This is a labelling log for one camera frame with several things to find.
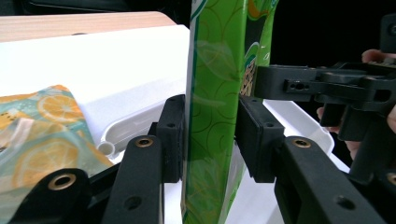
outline wooden surface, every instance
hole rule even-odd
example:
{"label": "wooden surface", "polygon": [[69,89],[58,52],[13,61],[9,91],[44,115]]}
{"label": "wooden surface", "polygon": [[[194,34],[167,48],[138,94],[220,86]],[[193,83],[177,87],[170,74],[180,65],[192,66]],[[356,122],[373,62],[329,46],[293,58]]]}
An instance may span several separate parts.
{"label": "wooden surface", "polygon": [[0,17],[0,42],[175,25],[161,12]]}

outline green packaging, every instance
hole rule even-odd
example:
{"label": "green packaging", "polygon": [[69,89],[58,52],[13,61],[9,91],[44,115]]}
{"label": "green packaging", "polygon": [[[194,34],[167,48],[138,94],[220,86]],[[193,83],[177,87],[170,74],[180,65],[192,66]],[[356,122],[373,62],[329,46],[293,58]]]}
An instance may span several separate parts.
{"label": "green packaging", "polygon": [[239,93],[269,64],[277,0],[192,0],[186,89],[184,223],[224,223],[244,162],[235,146]]}

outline green box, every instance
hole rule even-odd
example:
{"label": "green box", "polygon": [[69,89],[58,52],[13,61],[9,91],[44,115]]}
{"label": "green box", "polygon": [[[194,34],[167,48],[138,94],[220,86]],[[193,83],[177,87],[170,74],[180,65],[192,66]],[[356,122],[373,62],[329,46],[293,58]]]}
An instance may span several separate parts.
{"label": "green box", "polygon": [[184,223],[224,223],[245,170],[234,143],[239,93],[269,64],[277,0],[192,0]]}

